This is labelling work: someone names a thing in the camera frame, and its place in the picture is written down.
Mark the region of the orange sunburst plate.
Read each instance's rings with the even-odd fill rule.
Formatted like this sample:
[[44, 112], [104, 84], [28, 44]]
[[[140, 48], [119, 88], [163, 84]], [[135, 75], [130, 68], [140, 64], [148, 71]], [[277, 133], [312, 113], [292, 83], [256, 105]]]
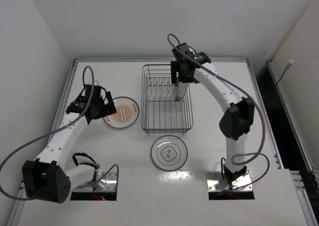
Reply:
[[116, 97], [113, 99], [116, 113], [103, 118], [104, 122], [115, 129], [124, 129], [136, 122], [140, 109], [135, 100], [129, 97]]

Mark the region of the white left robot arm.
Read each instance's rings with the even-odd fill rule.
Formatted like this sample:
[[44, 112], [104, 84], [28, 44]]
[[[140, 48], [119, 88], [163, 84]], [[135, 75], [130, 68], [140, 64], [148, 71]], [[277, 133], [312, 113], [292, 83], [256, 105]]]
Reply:
[[94, 160], [78, 162], [65, 170], [69, 153], [77, 138], [91, 121], [117, 112], [111, 92], [101, 86], [84, 84], [78, 97], [67, 107], [58, 132], [54, 133], [45, 149], [22, 167], [26, 196], [62, 204], [73, 189], [96, 187], [100, 165]]

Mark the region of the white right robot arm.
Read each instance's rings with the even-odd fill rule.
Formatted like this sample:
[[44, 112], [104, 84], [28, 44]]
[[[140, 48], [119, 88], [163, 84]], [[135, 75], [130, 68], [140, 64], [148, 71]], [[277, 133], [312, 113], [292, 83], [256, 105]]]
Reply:
[[203, 52], [194, 54], [186, 43], [172, 50], [175, 61], [170, 64], [175, 99], [181, 101], [190, 83], [201, 83], [217, 100], [223, 117], [219, 128], [226, 137], [226, 159], [222, 178], [231, 185], [247, 172], [244, 162], [245, 141], [254, 119], [254, 103], [234, 91], [219, 78], [210, 58]]

